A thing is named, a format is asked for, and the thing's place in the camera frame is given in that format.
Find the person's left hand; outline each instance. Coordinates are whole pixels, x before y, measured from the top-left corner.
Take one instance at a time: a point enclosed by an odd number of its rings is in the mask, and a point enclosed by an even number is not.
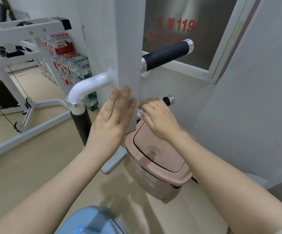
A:
[[[103,105],[91,126],[89,138],[83,151],[88,156],[97,156],[103,162],[108,161],[114,155],[123,141],[137,105],[136,99],[133,98],[120,121],[130,95],[130,88],[125,87],[123,89],[123,93],[114,108],[119,94],[119,90],[114,89],[108,101]]]

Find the person's right arm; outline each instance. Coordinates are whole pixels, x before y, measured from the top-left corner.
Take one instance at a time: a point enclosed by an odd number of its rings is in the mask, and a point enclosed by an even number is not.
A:
[[[183,157],[235,234],[275,234],[282,230],[282,203],[276,197],[182,131],[163,101],[150,102],[143,109],[151,131]]]

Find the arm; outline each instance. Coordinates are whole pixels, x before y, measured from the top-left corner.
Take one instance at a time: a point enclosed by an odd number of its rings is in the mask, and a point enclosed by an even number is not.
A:
[[[83,150],[48,183],[0,219],[0,233],[54,233],[73,202],[104,163],[116,152],[136,108],[132,99],[119,122],[130,94],[125,87],[114,108],[119,91],[114,90],[97,115]]]
[[[235,233],[274,234],[282,230],[282,203],[278,199],[193,141],[181,130],[164,102],[150,102],[143,109],[151,131],[183,157],[209,200]]]

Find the number 119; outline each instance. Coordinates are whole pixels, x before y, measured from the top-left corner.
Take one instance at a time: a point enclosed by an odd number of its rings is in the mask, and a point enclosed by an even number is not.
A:
[[[182,18],[181,18],[181,19],[179,19],[179,20],[177,21],[177,24],[178,24],[178,31],[180,31],[181,22],[182,22],[182,24],[183,24],[183,30],[182,30],[182,31],[185,32],[185,29],[186,29],[186,27],[187,27],[188,19],[185,19],[184,21],[182,21]],[[194,26],[195,26],[195,20],[190,20],[190,21],[189,21],[189,24],[188,24],[188,29],[187,29],[187,31],[188,31],[188,32],[192,32],[192,30],[194,29]]]

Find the person's left arm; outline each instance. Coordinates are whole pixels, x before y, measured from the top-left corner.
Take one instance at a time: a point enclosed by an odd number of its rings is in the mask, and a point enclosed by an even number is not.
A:
[[[132,99],[123,119],[130,89],[125,87],[116,105],[119,90],[97,115],[84,150],[48,183],[31,194],[0,219],[0,233],[52,234],[76,198],[106,161],[116,152],[136,108]]]

